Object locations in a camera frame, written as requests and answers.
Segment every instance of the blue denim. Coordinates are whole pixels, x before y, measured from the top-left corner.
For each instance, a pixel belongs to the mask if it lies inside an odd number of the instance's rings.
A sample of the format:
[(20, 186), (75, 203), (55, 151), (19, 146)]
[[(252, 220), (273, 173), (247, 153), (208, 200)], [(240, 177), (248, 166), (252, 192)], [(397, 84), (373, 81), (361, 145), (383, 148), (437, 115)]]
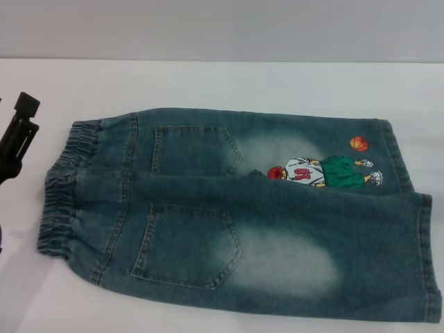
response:
[(38, 249), (149, 300), (437, 323), (431, 208), (387, 121), (156, 109), (74, 123)]

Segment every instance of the cartoon boy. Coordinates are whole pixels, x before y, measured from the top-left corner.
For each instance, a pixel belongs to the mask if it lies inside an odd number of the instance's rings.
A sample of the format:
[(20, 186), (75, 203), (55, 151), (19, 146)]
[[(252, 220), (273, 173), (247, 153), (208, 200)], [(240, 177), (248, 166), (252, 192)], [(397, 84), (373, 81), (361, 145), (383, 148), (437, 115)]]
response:
[(353, 160), (346, 156), (331, 156), (323, 161), (307, 157), (289, 160), (285, 167), (275, 166), (268, 171), (272, 179), (286, 179), (316, 187), (362, 188), (367, 182), (382, 184), (381, 171), (372, 171), (368, 176), (355, 171), (355, 166), (372, 167), (368, 160)]

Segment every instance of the white background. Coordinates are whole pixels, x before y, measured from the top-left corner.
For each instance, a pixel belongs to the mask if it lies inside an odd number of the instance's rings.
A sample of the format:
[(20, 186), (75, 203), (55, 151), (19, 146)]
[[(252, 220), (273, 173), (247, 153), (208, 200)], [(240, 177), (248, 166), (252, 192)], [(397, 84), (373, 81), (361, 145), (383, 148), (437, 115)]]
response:
[(36, 251), (45, 173), (74, 120), (156, 107), (378, 117), (392, 123), (416, 191), (434, 197), (432, 252), (444, 288), (444, 65), (0, 60), (0, 75), (0, 133), (21, 91), (42, 102), (22, 173), (0, 186), (1, 333), (444, 332), (166, 305), (98, 288)]
[(0, 58), (444, 62), (444, 0), (1, 0)]

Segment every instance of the orange basketball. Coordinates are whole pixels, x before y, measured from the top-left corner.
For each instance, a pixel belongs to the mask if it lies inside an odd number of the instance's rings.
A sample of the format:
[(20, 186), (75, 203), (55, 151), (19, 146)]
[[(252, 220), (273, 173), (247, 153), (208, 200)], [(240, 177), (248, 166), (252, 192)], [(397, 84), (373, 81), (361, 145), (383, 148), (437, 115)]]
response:
[(368, 141), (363, 137), (354, 137), (350, 140), (350, 145), (356, 151), (366, 151), (368, 149)]

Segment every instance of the white table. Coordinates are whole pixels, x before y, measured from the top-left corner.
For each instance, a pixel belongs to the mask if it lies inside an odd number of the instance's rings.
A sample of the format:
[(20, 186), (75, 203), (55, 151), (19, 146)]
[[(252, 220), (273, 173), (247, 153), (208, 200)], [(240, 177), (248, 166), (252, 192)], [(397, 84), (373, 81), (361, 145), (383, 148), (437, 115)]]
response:
[(46, 171), (72, 121), (157, 107), (388, 119), (416, 191), (434, 197), (432, 252), (444, 289), (444, 64), (0, 60), (0, 135), (21, 91), (41, 100), (18, 178), (0, 186), (0, 332), (444, 332), (166, 305), (98, 288), (36, 251)]

